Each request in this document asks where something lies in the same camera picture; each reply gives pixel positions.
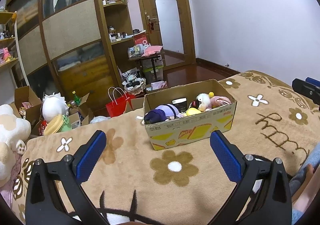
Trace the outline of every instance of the beige bedspread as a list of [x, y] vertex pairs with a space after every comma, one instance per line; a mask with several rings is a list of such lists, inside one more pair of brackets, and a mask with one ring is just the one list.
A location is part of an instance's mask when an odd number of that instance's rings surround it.
[[[228, 140], [244, 154], [280, 157], [287, 173], [294, 175], [319, 141], [318, 106], [285, 83], [256, 71], [220, 83], [238, 100], [232, 128], [225, 133]], [[58, 161], [74, 154], [100, 129], [107, 134], [108, 145], [82, 187], [111, 225], [129, 221], [129, 216], [147, 224], [207, 224], [235, 186], [209, 139], [154, 151], [137, 115], [142, 116], [143, 110], [30, 140], [15, 183], [16, 215], [24, 222], [33, 161]], [[60, 182], [58, 188], [72, 212]]]

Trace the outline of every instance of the small table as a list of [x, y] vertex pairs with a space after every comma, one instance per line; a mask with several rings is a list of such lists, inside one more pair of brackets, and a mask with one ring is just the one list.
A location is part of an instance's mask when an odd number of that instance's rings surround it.
[[164, 51], [161, 51], [160, 53], [156, 53], [156, 54], [153, 54], [150, 56], [133, 56], [133, 57], [129, 58], [128, 60], [129, 61], [139, 61], [141, 68], [142, 68], [142, 61], [151, 59], [153, 74], [155, 75], [155, 81], [158, 81], [154, 59], [159, 58], [161, 55], [164, 55]]

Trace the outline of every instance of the purple plush toy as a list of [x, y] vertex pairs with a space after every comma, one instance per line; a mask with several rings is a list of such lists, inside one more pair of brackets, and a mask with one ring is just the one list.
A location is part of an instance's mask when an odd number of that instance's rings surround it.
[[145, 124], [155, 124], [166, 121], [170, 118], [180, 117], [178, 109], [171, 104], [164, 104], [156, 107], [154, 110], [149, 111], [144, 116]]

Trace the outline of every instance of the rattan panel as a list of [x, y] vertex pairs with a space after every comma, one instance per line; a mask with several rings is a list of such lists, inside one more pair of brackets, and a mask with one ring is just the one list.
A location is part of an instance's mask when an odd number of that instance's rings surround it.
[[19, 40], [19, 48], [22, 64], [27, 75], [47, 63], [39, 26]]
[[52, 15], [43, 29], [50, 59], [101, 38], [93, 0]]

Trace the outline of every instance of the door handle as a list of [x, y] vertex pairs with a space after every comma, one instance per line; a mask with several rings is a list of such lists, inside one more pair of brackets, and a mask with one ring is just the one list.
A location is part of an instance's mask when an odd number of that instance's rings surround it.
[[148, 20], [156, 20], [157, 18], [150, 18], [150, 16], [148, 16]]

